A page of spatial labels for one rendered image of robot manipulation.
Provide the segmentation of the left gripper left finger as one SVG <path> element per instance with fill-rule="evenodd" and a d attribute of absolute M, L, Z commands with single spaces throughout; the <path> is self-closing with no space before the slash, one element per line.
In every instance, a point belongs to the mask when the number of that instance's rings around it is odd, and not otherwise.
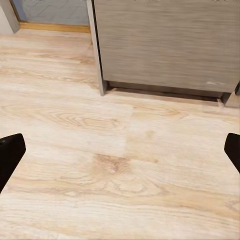
<path fill-rule="evenodd" d="M 0 193 L 26 153 L 21 133 L 0 138 Z"/>

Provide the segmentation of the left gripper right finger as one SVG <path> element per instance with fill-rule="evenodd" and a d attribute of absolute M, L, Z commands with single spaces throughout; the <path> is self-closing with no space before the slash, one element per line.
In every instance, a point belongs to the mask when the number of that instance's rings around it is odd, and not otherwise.
<path fill-rule="evenodd" d="M 240 173 L 240 135 L 228 133 L 224 151 Z"/>

